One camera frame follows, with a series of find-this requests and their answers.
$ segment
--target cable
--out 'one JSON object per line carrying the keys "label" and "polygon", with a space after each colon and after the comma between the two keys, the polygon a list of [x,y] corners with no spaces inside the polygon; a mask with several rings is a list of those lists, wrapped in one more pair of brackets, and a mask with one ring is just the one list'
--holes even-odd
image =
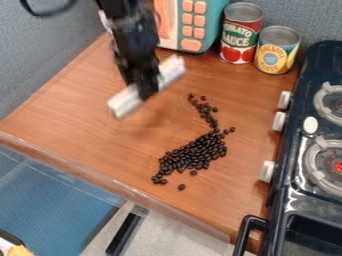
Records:
{"label": "cable", "polygon": [[35,10],[33,10],[30,4],[27,2],[28,0],[19,0],[19,1],[21,5],[24,7],[24,9],[31,15],[35,17],[40,17],[40,18],[47,18],[47,17],[52,17],[60,13],[66,12],[71,7],[73,7],[78,0],[69,0],[65,5],[59,8],[56,8],[54,10],[40,11],[40,12],[36,12]]}

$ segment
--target toy stove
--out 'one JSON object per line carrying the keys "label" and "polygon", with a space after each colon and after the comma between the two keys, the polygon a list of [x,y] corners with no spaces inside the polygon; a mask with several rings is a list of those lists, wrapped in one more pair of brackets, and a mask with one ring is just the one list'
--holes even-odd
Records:
{"label": "toy stove", "polygon": [[259,255],[342,255],[342,42],[311,46],[294,91],[283,92],[273,129],[278,159],[265,161],[268,217],[246,216],[235,256],[251,229],[264,231]]}

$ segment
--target tomato sauce can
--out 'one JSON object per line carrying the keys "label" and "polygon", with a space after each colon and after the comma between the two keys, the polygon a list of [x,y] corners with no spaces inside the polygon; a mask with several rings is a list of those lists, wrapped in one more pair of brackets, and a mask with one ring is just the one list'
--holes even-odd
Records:
{"label": "tomato sauce can", "polygon": [[284,74],[295,61],[300,35],[292,28],[270,26],[260,33],[254,59],[256,67],[268,74]]}
{"label": "tomato sauce can", "polygon": [[224,10],[220,57],[230,63],[243,64],[254,59],[264,15],[251,3],[234,3]]}

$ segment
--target red can label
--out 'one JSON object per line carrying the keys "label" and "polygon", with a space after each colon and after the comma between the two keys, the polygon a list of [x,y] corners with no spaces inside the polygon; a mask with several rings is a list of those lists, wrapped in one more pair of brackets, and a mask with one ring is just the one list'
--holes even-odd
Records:
{"label": "red can label", "polygon": [[243,64],[254,59],[262,20],[248,23],[225,19],[220,56],[225,61]]}

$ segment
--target stove door handle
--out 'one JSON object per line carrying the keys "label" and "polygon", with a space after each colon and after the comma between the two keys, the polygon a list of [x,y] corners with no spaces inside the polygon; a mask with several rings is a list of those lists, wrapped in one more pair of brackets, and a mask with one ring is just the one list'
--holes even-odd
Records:
{"label": "stove door handle", "polygon": [[253,229],[266,231],[268,229],[268,221],[253,215],[247,215],[243,218],[237,243],[233,256],[243,256],[246,251],[246,246],[249,238],[249,233]]}

